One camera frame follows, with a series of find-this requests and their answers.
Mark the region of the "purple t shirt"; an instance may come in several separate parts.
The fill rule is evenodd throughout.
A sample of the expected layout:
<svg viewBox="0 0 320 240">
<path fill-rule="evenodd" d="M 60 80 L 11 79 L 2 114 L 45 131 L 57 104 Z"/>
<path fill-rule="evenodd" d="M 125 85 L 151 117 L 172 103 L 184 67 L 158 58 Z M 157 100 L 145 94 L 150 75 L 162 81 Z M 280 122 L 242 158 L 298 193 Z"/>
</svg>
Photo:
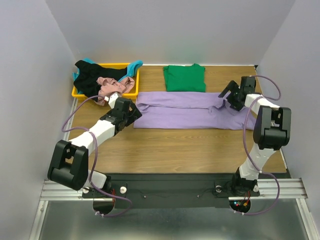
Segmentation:
<svg viewBox="0 0 320 240">
<path fill-rule="evenodd" d="M 242 130 L 248 109 L 231 108 L 216 92 L 140 92 L 136 106 L 142 113 L 136 129 Z"/>
</svg>

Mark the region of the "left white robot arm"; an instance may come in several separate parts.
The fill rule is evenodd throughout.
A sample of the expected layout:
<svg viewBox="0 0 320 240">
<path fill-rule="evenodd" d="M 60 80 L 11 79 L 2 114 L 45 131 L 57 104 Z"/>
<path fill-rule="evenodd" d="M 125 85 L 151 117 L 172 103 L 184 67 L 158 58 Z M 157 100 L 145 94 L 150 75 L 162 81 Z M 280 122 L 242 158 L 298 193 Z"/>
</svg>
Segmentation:
<svg viewBox="0 0 320 240">
<path fill-rule="evenodd" d="M 120 97 L 117 93 L 110 97 L 97 95 L 96 98 L 107 102 L 110 110 L 91 128 L 65 129 L 68 122 L 63 124 L 61 131 L 64 133 L 72 130 L 84 132 L 71 140 L 60 140 L 56 143 L 47 177 L 76 191 L 94 188 L 100 197 L 106 197 L 111 193 L 111 184 L 105 174 L 95 171 L 98 146 L 133 124 L 142 113 L 131 99 Z"/>
</svg>

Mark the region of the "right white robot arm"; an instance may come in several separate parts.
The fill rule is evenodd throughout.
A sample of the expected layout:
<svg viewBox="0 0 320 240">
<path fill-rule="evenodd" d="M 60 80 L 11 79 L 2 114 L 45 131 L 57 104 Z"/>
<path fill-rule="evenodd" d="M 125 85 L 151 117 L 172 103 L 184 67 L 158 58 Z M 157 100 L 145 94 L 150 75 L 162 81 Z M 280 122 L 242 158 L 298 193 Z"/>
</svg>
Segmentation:
<svg viewBox="0 0 320 240">
<path fill-rule="evenodd" d="M 286 146 L 291 136 L 292 111 L 272 103 L 272 98 L 256 92 L 256 76 L 243 76 L 240 84 L 230 81 L 219 94 L 225 98 L 230 108 L 241 111 L 247 108 L 247 114 L 256 115 L 253 128 L 253 146 L 246 150 L 245 162 L 236 170 L 230 182 L 234 195 L 258 192 L 258 178 L 268 159 Z"/>
</svg>

